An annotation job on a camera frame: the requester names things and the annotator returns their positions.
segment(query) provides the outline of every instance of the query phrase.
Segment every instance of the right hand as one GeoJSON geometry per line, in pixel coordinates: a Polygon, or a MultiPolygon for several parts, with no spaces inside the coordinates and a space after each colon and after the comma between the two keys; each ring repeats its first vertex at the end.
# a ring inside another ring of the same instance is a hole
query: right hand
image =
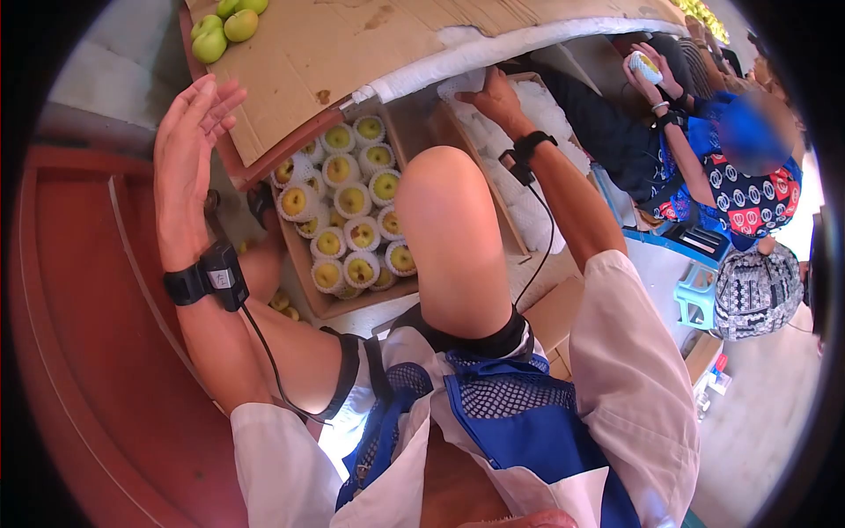
{"type": "Polygon", "coordinates": [[[480,92],[458,92],[455,98],[462,103],[474,105],[511,138],[522,137],[536,129],[522,113],[519,97],[508,84],[507,76],[495,66],[487,68],[484,88],[480,92]]]}
{"type": "MultiPolygon", "coordinates": [[[[684,87],[678,84],[678,81],[675,80],[675,76],[672,74],[672,69],[669,67],[669,63],[663,55],[658,53],[656,49],[649,46],[645,42],[641,42],[640,44],[632,44],[631,47],[637,50],[638,52],[644,54],[646,57],[648,57],[648,60],[652,61],[654,65],[657,66],[657,69],[660,70],[660,74],[663,76],[663,80],[657,84],[661,88],[666,90],[666,93],[669,95],[669,97],[677,99],[681,96],[681,94],[684,93],[684,87]]],[[[625,71],[629,72],[630,68],[628,68],[628,63],[625,63],[624,65],[625,71]]]]}
{"type": "Polygon", "coordinates": [[[706,37],[704,25],[696,17],[688,14],[684,17],[684,24],[687,26],[687,31],[690,32],[690,38],[694,41],[703,41],[706,37]]]}
{"type": "Polygon", "coordinates": [[[646,98],[648,104],[655,106],[657,103],[662,102],[663,96],[660,94],[660,90],[658,90],[654,84],[646,80],[646,77],[641,71],[631,71],[630,62],[631,55],[622,61],[622,70],[625,72],[625,77],[628,78],[630,85],[636,88],[636,90],[646,98]]]}

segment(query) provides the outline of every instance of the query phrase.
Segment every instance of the black pants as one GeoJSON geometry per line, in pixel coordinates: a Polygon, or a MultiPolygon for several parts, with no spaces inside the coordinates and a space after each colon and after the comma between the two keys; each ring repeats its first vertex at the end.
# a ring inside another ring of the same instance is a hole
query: black pants
{"type": "MultiPolygon", "coordinates": [[[[675,80],[688,91],[692,76],[678,42],[669,35],[655,35],[648,43],[666,57],[675,80]]],[[[543,66],[523,62],[502,64],[506,73],[534,71],[540,74],[558,106],[564,109],[575,136],[616,187],[637,203],[651,198],[651,185],[659,165],[660,137],[656,128],[628,116],[574,77],[543,66]]]]}

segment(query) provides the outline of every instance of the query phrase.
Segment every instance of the patterned bag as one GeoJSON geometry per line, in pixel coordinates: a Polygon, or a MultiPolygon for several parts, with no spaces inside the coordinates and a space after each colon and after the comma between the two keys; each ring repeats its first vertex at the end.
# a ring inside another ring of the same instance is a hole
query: patterned bag
{"type": "Polygon", "coordinates": [[[770,334],[792,319],[803,297],[798,259],[786,246],[776,244],[771,255],[734,249],[719,266],[716,327],[727,341],[770,334]]]}

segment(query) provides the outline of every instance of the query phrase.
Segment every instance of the cardboard flap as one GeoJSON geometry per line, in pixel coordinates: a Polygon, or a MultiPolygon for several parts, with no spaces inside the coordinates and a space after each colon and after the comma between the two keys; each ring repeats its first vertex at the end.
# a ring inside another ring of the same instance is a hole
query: cardboard flap
{"type": "MultiPolygon", "coordinates": [[[[196,22],[215,0],[185,0],[196,22]]],[[[249,98],[230,132],[244,166],[320,111],[402,66],[442,51],[437,30],[470,25],[484,35],[589,17],[683,23],[668,0],[270,0],[249,40],[230,43],[207,68],[238,79],[249,98]]]]}

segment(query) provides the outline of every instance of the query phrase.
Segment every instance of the black shorts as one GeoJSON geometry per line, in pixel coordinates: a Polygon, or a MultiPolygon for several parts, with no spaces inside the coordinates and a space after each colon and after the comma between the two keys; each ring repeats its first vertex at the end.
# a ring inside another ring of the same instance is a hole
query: black shorts
{"type": "MultiPolygon", "coordinates": [[[[464,339],[432,328],[423,320],[422,310],[417,303],[396,318],[390,327],[390,333],[402,327],[412,327],[425,338],[435,353],[462,350],[480,357],[505,357],[520,346],[527,327],[526,319],[516,312],[516,308],[512,309],[510,319],[496,333],[481,339],[464,339]]],[[[531,328],[527,328],[529,336],[526,349],[518,354],[519,357],[528,358],[534,350],[533,334],[531,328]]],[[[343,402],[346,401],[346,397],[355,385],[361,361],[366,361],[366,357],[363,355],[363,338],[353,334],[338,334],[329,327],[323,327],[322,330],[336,335],[341,341],[341,372],[338,375],[337,388],[325,411],[317,415],[322,420],[330,420],[335,417],[343,402]]]]}

